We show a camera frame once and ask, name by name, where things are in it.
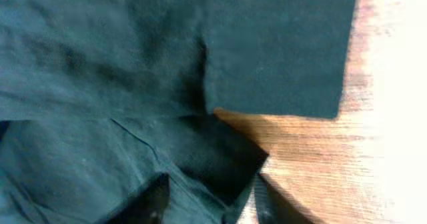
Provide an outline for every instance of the wood grain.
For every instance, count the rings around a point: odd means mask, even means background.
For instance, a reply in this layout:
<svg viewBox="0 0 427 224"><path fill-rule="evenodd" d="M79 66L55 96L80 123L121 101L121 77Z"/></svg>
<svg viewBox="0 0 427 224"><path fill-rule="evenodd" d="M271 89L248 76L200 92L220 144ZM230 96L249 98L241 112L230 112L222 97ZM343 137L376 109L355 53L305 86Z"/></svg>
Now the wood grain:
<svg viewBox="0 0 427 224"><path fill-rule="evenodd" d="M426 15L427 0L358 0L336 120L217 112L316 222L427 223ZM240 223L257 223L253 196Z"/></svg>

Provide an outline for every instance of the garment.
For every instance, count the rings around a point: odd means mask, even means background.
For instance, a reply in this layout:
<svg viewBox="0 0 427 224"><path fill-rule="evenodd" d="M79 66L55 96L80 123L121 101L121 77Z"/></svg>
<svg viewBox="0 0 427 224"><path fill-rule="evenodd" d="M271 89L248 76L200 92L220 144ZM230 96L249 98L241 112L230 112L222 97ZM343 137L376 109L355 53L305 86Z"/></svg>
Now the garment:
<svg viewBox="0 0 427 224"><path fill-rule="evenodd" d="M235 223L268 154L221 122L334 118L355 0L0 0L0 223L94 223L169 175Z"/></svg>

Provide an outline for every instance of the cloth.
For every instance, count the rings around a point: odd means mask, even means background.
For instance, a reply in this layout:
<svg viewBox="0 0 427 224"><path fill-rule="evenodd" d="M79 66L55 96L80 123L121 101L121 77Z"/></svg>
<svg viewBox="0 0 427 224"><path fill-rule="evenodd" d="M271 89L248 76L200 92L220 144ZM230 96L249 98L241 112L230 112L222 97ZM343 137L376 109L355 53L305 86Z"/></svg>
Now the cloth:
<svg viewBox="0 0 427 224"><path fill-rule="evenodd" d="M268 154L213 111L333 118L355 0L0 0L0 223L94 223L158 173L235 223Z"/></svg>

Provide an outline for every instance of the light brown wood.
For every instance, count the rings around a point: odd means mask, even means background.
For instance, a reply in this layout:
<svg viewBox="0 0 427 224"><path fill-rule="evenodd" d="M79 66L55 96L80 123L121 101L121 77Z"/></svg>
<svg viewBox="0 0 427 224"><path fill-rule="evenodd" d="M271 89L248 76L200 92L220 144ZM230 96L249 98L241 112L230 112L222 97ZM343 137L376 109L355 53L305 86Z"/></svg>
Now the light brown wood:
<svg viewBox="0 0 427 224"><path fill-rule="evenodd" d="M317 222L427 223L426 29L427 0L358 0L336 120L218 115ZM240 223L257 223L253 196Z"/></svg>

